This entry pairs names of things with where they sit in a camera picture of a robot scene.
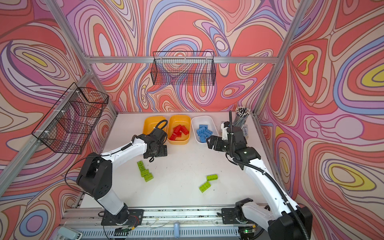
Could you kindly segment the red lego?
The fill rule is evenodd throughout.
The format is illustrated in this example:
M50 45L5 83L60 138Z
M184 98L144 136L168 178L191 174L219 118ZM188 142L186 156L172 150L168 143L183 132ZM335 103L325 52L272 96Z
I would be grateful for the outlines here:
M173 133L171 134L171 136L169 137L169 140L171 140L171 141L175 141L176 138L178 138L178 137L179 137L179 134L176 133L176 132L173 132Z
M175 128L173 128L173 133L174 134L176 134L176 135L180 135L181 134L181 128L182 128L182 126L181 125L178 125L178 126L176 126Z
M185 126L181 126L181 132L186 136L190 134L189 130Z

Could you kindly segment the blue lego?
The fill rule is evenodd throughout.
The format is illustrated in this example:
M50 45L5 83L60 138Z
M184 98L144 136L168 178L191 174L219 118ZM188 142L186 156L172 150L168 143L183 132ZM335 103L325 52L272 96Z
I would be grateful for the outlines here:
M200 137L208 138L213 134L213 132L211 130L209 130L207 126L202 126L202 127L197 129L197 134Z
M199 136L200 142L201 143L206 143L207 142L207 137L206 136Z

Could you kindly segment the green lego small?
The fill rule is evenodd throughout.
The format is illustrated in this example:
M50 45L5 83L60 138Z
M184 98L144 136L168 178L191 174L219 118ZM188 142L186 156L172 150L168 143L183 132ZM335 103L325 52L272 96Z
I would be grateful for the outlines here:
M217 174L208 175L208 176L206 177L206 179L207 179L208 182L210 182L210 181L215 181L215 180L217 180L218 178L219 178L219 177L218 177Z

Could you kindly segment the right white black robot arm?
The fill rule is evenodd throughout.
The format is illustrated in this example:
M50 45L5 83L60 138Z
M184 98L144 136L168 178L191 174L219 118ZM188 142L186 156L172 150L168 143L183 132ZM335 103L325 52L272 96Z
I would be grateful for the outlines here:
M309 240L313 215L300 207L278 184L265 166L261 155L247 145L243 130L228 121L221 125L222 135L210 136L208 148L226 154L230 163L244 171L261 191L268 209L247 198L236 202L235 219L241 224L255 223L272 240Z

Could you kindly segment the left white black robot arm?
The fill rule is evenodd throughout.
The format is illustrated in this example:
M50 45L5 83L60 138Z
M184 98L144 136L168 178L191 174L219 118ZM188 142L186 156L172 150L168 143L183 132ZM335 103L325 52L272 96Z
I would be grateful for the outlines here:
M89 154L77 177L77 185L122 224L128 219L129 211L127 205L112 189L113 172L137 156L150 161L157 157L166 157L166 139L165 131L155 129L148 135L133 136L128 144L110 152Z

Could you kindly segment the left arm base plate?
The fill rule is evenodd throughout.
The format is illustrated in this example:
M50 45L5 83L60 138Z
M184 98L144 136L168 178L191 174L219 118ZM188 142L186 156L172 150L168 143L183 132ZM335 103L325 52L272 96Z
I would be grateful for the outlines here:
M142 224L143 217L143 209L128 209L126 213L118 214L116 216L110 214L107 210L105 210L101 225L137 227Z

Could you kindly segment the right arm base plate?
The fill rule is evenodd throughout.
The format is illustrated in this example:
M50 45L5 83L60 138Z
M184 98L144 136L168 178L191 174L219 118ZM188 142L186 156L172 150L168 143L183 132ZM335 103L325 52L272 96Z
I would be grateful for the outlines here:
M247 224L248 221L241 219L237 214L235 208L222 208L221 212L218 213L222 218L222 222L225 225L234 225L234 224Z

